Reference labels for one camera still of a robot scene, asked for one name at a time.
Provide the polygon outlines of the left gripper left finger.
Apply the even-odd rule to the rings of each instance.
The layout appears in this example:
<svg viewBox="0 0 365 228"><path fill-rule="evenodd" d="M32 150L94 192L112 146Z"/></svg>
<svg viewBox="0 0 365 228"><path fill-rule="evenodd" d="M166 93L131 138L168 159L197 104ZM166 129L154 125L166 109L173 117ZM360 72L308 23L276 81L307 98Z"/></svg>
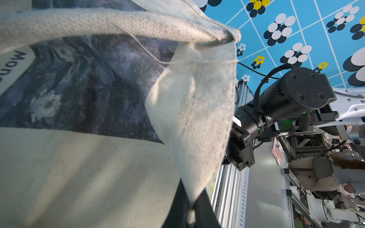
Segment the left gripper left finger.
<svg viewBox="0 0 365 228"><path fill-rule="evenodd" d="M188 208L189 200L182 180L180 180L170 211L162 225L162 228L188 228Z"/></svg>

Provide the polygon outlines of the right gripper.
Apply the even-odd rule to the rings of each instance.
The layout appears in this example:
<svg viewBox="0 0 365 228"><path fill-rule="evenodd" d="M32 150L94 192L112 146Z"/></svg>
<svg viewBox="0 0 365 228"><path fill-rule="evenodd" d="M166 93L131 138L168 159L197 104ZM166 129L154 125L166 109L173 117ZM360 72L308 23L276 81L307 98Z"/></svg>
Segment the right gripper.
<svg viewBox="0 0 365 228"><path fill-rule="evenodd" d="M255 164L252 138L249 132L233 125L222 165L232 164L238 171Z"/></svg>

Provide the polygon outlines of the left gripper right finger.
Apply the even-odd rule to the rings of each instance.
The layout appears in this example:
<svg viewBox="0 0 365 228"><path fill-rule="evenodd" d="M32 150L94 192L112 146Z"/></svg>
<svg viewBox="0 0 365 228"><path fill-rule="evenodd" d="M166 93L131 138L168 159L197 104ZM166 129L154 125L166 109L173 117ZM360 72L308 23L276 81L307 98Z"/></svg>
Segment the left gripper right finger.
<svg viewBox="0 0 365 228"><path fill-rule="evenodd" d="M195 228L221 228L214 214L206 189L202 191L194 203Z"/></svg>

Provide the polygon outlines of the beige canvas tote bag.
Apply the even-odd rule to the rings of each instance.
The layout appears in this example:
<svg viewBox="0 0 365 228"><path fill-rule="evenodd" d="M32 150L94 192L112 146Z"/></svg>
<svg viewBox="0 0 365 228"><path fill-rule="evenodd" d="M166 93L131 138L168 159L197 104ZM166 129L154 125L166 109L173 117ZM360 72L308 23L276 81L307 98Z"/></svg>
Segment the beige canvas tote bag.
<svg viewBox="0 0 365 228"><path fill-rule="evenodd" d="M161 228L233 125L238 29L197 1L1 1L1 227Z"/></svg>

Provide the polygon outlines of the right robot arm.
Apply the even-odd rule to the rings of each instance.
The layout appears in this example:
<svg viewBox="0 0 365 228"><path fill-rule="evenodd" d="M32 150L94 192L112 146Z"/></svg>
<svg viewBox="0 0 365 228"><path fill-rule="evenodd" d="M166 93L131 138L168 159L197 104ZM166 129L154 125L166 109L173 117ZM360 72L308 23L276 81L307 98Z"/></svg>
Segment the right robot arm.
<svg viewBox="0 0 365 228"><path fill-rule="evenodd" d="M282 142L286 135L364 124L363 88L336 89L326 75L289 63L273 69L265 81L282 70L286 70L284 76L266 90L257 88L253 99L236 109L224 165L238 170L253 166L255 140Z"/></svg>

